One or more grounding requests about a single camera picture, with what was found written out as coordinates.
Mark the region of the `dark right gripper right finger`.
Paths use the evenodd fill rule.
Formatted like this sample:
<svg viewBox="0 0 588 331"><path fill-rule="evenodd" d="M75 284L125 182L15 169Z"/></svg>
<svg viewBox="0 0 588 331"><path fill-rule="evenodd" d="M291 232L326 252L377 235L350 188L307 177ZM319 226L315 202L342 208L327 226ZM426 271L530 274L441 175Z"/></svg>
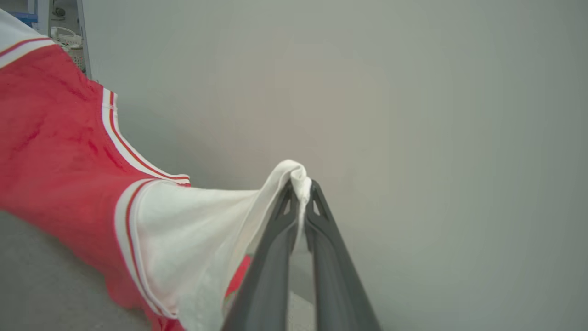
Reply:
<svg viewBox="0 0 588 331"><path fill-rule="evenodd" d="M359 274L318 182L305 208L307 247L312 255L318 331L380 331Z"/></svg>

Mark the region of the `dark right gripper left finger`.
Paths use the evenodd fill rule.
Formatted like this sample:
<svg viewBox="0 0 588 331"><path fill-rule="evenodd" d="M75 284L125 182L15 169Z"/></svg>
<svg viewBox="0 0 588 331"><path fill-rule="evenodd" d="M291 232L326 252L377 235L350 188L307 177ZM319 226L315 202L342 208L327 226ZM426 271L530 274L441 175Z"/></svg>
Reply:
<svg viewBox="0 0 588 331"><path fill-rule="evenodd" d="M291 182L274 209L225 322L223 331L285 331L288 271L298 233L299 201Z"/></svg>

